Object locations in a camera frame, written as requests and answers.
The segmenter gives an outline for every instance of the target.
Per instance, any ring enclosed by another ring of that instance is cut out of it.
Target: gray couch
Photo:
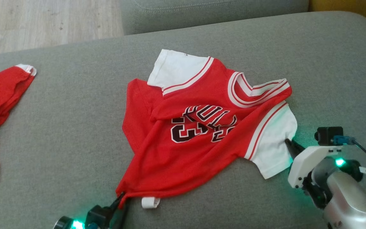
[[[287,78],[298,142],[316,145],[317,127],[340,125],[366,147],[366,19],[357,14],[298,13],[1,54],[0,71],[23,63],[38,75],[0,127],[0,228],[52,228],[62,215],[83,219],[112,202],[133,157],[121,130],[126,85],[148,78],[162,48],[218,58],[252,85]],[[344,156],[366,166],[357,148]],[[327,228],[287,175],[264,180],[237,159],[155,210],[133,199],[125,228]],[[361,184],[366,190],[366,176]]]
[[[308,10],[308,0],[121,0],[124,33],[137,34]]]

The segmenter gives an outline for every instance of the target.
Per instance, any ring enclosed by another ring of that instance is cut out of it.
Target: striped trim
[[[214,58],[209,57],[208,61],[206,62],[205,66],[200,70],[198,74],[193,76],[190,80],[188,80],[186,83],[183,84],[177,84],[170,87],[167,87],[163,90],[163,95],[166,95],[167,93],[174,92],[176,90],[181,90],[187,87],[190,87],[192,84],[194,84],[197,80],[199,80],[210,68],[214,61]]]
[[[282,108],[289,106],[286,101],[282,101],[280,102],[278,105],[274,106],[267,114],[266,116],[263,117],[263,119],[261,120],[261,122],[259,123],[259,125],[257,126],[252,139],[249,143],[247,152],[244,156],[244,158],[251,160],[252,156],[254,155],[257,147],[258,147],[258,143],[260,141],[261,135],[264,131],[264,128],[266,127],[267,123],[272,119],[272,117]]]
[[[244,101],[238,97],[235,93],[234,86],[235,82],[237,82],[241,89],[244,91],[246,95],[249,96],[251,101]],[[270,98],[278,95],[279,93],[286,90],[290,87],[288,81],[286,79],[270,81],[264,84],[260,84],[254,87],[251,87],[247,80],[244,77],[243,73],[234,72],[229,81],[228,81],[228,97],[230,98],[231,102],[241,108],[249,108],[265,101],[269,100]]]

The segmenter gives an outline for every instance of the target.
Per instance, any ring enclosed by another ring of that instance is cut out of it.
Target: red shirt
[[[171,197],[209,181],[238,157],[265,178],[290,165],[297,123],[286,79],[251,87],[215,58],[162,50],[148,82],[128,84],[123,131],[135,156],[124,197]]]

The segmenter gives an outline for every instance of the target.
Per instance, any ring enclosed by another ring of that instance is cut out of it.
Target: white sleeve
[[[211,65],[209,59],[162,49],[149,76],[148,85],[160,87],[164,91],[185,84],[199,75],[208,64]]]
[[[285,139],[296,134],[296,118],[289,106],[282,107],[266,124],[252,158],[265,179],[288,168],[292,162]]]

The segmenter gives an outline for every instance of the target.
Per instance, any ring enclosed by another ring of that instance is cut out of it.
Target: blue connector
[[[354,141],[356,139],[350,136],[343,136],[343,135],[335,135],[333,137],[333,144],[334,145],[355,145]]]

